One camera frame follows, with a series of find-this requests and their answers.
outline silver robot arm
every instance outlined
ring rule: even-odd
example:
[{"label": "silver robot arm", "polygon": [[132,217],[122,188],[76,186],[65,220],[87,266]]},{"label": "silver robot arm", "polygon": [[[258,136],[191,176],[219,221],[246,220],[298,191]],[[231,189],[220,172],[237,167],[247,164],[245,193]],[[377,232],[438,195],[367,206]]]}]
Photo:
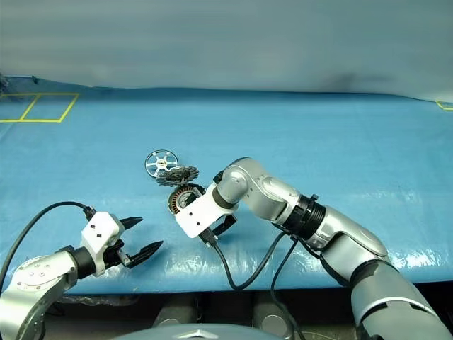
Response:
[{"label": "silver robot arm", "polygon": [[453,339],[417,288],[391,265],[381,241],[316,199],[272,177],[257,161],[243,158],[219,173],[206,194],[181,210],[176,220],[189,237],[196,237],[221,216],[232,214],[242,200],[256,216],[319,251],[327,272],[352,288],[352,311],[362,339]]},{"label": "silver robot arm", "polygon": [[47,308],[78,279],[101,276],[111,266],[128,268],[147,260],[162,241],[144,247],[138,254],[122,252],[122,233],[140,222],[140,217],[118,220],[108,212],[95,212],[82,230],[81,247],[67,246],[49,256],[22,263],[0,296],[0,334],[3,340],[29,340],[39,334]]}]

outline metal disc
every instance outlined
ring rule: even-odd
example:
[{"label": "metal disc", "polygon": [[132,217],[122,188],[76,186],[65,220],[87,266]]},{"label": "metal disc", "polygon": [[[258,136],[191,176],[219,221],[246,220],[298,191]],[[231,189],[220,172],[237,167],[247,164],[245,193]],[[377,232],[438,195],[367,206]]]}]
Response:
[{"label": "metal disc", "polygon": [[205,189],[197,184],[185,184],[179,186],[174,192],[168,197],[168,209],[170,213],[176,215],[181,209],[184,209],[188,205],[189,197],[194,193],[194,188],[198,189],[199,192],[204,193]]},{"label": "metal disc", "polygon": [[175,166],[157,176],[157,183],[161,186],[182,186],[196,179],[198,169],[194,166]]},{"label": "metal disc", "polygon": [[144,168],[147,170],[148,175],[154,178],[175,166],[178,166],[178,158],[173,152],[168,150],[153,151],[144,161]]}]

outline gear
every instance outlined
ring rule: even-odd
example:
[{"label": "gear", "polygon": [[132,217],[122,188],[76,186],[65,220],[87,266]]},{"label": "gear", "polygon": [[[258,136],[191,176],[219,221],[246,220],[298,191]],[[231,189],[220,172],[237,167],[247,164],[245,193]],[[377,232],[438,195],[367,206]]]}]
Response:
[{"label": "gear", "polygon": [[176,155],[168,150],[156,150],[144,161],[144,168],[147,170],[148,175],[157,178],[164,172],[178,166],[178,158]]},{"label": "gear", "polygon": [[198,189],[201,194],[205,193],[205,189],[197,184],[189,183],[177,187],[168,197],[168,209],[170,210],[170,213],[176,215],[181,209],[187,207],[189,197],[194,194],[195,188]]},{"label": "gear", "polygon": [[161,186],[182,186],[198,177],[198,169],[194,166],[175,166],[158,175],[156,180]]}]

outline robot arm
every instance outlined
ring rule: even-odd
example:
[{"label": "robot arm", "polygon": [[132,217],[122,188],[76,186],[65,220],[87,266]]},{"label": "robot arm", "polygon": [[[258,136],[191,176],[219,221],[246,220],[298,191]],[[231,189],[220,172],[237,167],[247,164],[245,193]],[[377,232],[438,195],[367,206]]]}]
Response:
[{"label": "robot arm", "polygon": [[94,212],[82,230],[81,247],[67,246],[49,256],[22,263],[9,287],[0,296],[0,333],[3,340],[34,339],[41,330],[47,308],[78,279],[100,276],[111,266],[133,268],[147,260],[162,241],[144,247],[137,255],[122,252],[122,233],[140,222],[118,220],[108,212]]},{"label": "robot arm", "polygon": [[196,237],[243,200],[253,214],[319,251],[327,272],[352,288],[352,310],[363,339],[453,339],[417,288],[391,265],[380,240],[316,199],[267,174],[257,161],[243,158],[219,173],[206,194],[181,210],[176,220],[189,237]]}]

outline blue table surface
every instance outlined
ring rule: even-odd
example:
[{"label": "blue table surface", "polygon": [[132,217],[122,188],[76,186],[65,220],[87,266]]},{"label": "blue table surface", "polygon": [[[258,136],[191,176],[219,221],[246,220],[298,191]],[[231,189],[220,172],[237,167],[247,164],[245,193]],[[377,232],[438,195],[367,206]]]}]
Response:
[{"label": "blue table surface", "polygon": [[[81,95],[60,124],[0,123],[0,261],[24,225],[45,206],[77,200],[119,218],[144,221],[124,233],[125,250],[164,240],[132,270],[88,277],[70,293],[157,293],[229,290],[222,264],[189,239],[167,209],[172,189],[144,170],[155,149],[175,152],[200,170],[196,183],[239,157],[253,157],[307,196],[373,231],[410,280],[453,278],[453,114],[435,103],[367,94],[308,94],[187,89],[96,89],[41,82],[20,91]],[[35,104],[30,118],[60,112],[68,98]],[[3,98],[0,119],[20,115],[29,98]],[[237,283],[256,268],[277,230],[241,206],[220,237]],[[52,211],[25,238],[17,266],[68,244],[78,246],[86,221],[77,208]],[[280,242],[251,289],[264,290],[290,241]],[[338,284],[298,246],[279,288]]]}]

